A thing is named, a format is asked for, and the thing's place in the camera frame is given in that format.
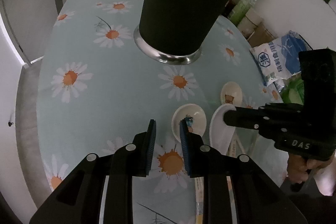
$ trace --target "metal ring base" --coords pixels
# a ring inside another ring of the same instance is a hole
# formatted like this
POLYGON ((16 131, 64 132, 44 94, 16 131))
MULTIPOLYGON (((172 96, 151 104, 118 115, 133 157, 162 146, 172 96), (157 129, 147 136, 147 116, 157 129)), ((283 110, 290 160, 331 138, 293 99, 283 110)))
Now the metal ring base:
POLYGON ((160 52, 154 49, 152 46, 148 45, 145 40, 140 35, 139 25, 135 28, 134 41, 138 48, 151 59, 156 61, 169 64, 169 65, 187 65, 196 61, 201 55, 202 49, 199 48, 197 51, 189 55, 171 55, 164 52, 160 52))

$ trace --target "small white bowl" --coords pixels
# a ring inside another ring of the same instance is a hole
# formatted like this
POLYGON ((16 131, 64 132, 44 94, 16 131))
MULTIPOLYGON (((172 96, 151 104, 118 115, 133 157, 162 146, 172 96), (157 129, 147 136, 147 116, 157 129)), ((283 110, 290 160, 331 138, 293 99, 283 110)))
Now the small white bowl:
POLYGON ((234 106, 241 106, 243 102, 243 92, 240 86, 236 82, 227 82, 220 92, 220 102, 222 104, 228 103, 234 106))
POLYGON ((207 127, 207 118, 205 116, 204 110, 196 104, 186 104, 180 106, 174 113, 171 120, 171 128, 173 135, 178 140, 180 140, 180 121, 184 118, 188 118, 187 121, 189 132, 196 133, 200 136, 204 135, 205 129, 207 127))

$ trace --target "blue logo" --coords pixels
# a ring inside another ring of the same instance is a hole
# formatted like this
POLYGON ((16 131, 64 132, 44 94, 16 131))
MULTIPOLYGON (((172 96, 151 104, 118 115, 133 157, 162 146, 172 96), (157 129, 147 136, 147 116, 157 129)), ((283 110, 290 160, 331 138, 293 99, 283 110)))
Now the blue logo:
POLYGON ((258 55, 258 61, 259 61, 260 66, 262 66, 264 68, 267 68, 269 65, 271 65, 271 61, 268 57, 268 54, 265 53, 265 52, 261 52, 258 55))

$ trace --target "bottle cap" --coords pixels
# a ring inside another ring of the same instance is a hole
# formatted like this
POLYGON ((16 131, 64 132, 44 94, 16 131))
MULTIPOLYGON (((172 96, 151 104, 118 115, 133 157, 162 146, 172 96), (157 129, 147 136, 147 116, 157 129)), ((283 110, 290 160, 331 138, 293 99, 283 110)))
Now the bottle cap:
POLYGON ((250 8, 245 16, 256 26, 263 20, 253 8, 250 8))

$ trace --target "round table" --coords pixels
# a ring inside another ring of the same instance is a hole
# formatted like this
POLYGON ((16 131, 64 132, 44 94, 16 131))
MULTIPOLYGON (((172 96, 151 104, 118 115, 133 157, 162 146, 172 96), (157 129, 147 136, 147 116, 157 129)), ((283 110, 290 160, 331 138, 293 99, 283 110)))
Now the round table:
MULTIPOLYGON (((133 177, 134 223, 194 223, 194 179, 185 172, 181 145, 172 134, 176 109, 202 107, 203 136, 221 105, 228 81, 238 83, 245 107, 281 102, 274 85, 264 87, 249 44, 219 17, 189 65, 148 58, 136 46, 143 0, 67 0, 51 34, 40 72, 37 118, 41 155, 51 189, 89 153, 112 154, 157 122, 150 175, 133 177)), ((257 131, 237 128, 246 151, 257 131)), ((259 137, 253 160, 281 185, 288 155, 259 137)))

